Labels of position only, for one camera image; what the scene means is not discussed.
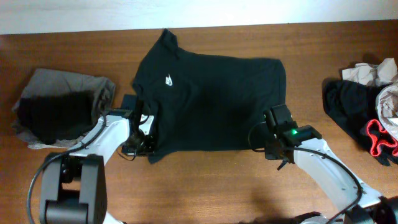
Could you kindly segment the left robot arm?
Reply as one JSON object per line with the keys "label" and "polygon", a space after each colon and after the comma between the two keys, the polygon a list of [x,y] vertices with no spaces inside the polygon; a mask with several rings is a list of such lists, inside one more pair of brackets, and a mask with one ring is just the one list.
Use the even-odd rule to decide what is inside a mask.
{"label": "left robot arm", "polygon": [[153,115],[140,108],[103,113],[76,145],[50,153],[39,173],[41,223],[118,223],[107,209],[105,165],[117,148],[126,156],[153,154]]}

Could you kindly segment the black Nike t-shirt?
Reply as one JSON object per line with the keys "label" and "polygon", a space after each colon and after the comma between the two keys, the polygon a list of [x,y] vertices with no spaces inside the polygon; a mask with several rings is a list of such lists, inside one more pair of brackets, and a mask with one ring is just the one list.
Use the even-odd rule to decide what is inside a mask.
{"label": "black Nike t-shirt", "polygon": [[273,58],[188,52],[164,30],[141,61],[132,87],[154,115],[151,163],[177,151],[262,147],[264,112],[283,105],[286,73]]}

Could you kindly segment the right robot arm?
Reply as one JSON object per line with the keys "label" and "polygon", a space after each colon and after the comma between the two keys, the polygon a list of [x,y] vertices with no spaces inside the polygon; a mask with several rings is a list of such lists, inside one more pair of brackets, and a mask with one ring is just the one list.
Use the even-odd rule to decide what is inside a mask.
{"label": "right robot arm", "polygon": [[293,218],[292,223],[397,223],[397,197],[386,198],[363,182],[314,127],[298,126],[286,105],[266,110],[264,122],[266,159],[297,165],[338,209],[331,218],[309,212]]}

